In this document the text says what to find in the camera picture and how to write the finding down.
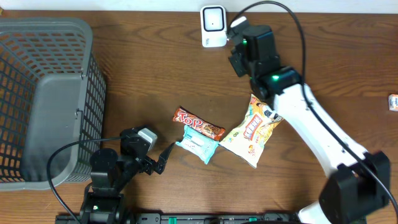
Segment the teal wet wipes pack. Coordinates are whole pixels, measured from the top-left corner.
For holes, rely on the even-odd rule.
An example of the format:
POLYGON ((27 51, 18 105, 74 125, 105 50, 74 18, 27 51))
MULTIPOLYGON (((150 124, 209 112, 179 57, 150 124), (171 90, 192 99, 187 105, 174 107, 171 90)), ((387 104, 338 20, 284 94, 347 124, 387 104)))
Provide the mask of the teal wet wipes pack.
POLYGON ((209 163, 219 146, 218 141, 204 136, 188 125, 184 126, 183 139, 175 144, 198 156, 205 164, 209 163))

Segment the orange Top chocolate bar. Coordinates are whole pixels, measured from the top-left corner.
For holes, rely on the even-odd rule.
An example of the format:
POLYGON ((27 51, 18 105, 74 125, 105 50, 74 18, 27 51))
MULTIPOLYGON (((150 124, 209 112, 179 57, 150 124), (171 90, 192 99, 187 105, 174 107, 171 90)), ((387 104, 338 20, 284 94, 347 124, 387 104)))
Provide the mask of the orange Top chocolate bar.
POLYGON ((212 123, 209 123, 195 114, 188 112, 187 110, 179 107, 174 116, 172 121, 183 123, 194 130, 198 131, 202 135, 211 138, 215 141, 219 141, 225 133, 225 129, 219 126, 216 126, 212 123))

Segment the yellow wiper bag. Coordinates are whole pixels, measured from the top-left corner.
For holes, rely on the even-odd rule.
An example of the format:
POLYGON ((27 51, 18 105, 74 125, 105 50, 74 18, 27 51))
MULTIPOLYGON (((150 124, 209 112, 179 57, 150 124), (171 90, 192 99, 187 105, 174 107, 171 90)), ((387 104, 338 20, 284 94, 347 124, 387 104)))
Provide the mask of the yellow wiper bag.
POLYGON ((220 141, 220 146, 256 168, 266 142, 283 120, 268 104, 252 94, 242 123, 220 141))

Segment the small orange packet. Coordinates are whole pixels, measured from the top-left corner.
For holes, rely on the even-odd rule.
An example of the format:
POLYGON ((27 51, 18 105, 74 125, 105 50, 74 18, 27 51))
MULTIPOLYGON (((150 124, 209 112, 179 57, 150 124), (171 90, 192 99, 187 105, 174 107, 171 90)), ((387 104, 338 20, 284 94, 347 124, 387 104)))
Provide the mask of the small orange packet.
POLYGON ((388 97, 390 111, 398 111, 398 94, 391 94, 388 97))

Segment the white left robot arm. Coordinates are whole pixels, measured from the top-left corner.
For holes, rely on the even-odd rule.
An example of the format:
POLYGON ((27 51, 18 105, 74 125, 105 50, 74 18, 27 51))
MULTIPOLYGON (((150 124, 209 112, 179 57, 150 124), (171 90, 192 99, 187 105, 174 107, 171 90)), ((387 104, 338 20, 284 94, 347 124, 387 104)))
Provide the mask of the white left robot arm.
POLYGON ((139 173, 163 173, 175 145, 168 146, 155 161, 147 153, 154 147, 157 135, 147 127, 125 129, 120 140, 120 154, 103 148, 90 157, 91 184, 85 189, 80 223, 135 223, 121 191, 139 173))

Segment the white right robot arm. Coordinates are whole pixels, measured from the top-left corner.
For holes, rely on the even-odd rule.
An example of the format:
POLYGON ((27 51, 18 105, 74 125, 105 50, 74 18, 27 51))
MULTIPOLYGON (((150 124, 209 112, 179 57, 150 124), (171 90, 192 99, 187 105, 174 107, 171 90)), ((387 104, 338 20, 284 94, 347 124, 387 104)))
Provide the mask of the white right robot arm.
POLYGON ((318 200, 296 213, 301 223, 354 223, 396 205, 389 187, 391 165, 383 152, 369 153, 328 115, 305 84, 304 74, 280 64, 272 29, 233 22, 229 61, 238 76, 249 75, 254 95, 276 118, 284 118, 321 164, 328 180, 318 200))

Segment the white barcode scanner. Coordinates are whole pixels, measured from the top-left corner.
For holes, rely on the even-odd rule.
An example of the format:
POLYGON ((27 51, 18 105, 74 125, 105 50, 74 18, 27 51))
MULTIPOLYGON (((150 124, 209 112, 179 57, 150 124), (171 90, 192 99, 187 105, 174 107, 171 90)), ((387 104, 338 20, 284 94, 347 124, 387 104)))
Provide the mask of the white barcode scanner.
POLYGON ((226 36, 226 9, 221 5, 203 6, 200 10, 201 43, 204 48, 224 47, 226 36))

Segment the grey plastic basket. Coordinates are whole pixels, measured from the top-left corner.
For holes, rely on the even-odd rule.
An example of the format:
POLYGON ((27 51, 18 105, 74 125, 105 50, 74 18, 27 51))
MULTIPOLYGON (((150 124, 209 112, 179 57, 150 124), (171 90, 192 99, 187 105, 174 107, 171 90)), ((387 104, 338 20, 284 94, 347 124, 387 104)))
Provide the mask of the grey plastic basket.
POLYGON ((89 179, 106 99, 92 48, 81 19, 1 19, 2 191, 89 179))

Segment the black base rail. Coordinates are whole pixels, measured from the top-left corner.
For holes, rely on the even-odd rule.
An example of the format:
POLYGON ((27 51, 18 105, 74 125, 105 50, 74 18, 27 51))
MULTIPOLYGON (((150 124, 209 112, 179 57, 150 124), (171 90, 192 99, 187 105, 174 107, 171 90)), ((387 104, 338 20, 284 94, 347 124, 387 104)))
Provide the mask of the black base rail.
POLYGON ((238 224, 238 223, 300 223, 293 215, 266 213, 264 215, 161 215, 141 213, 127 223, 136 224, 238 224))

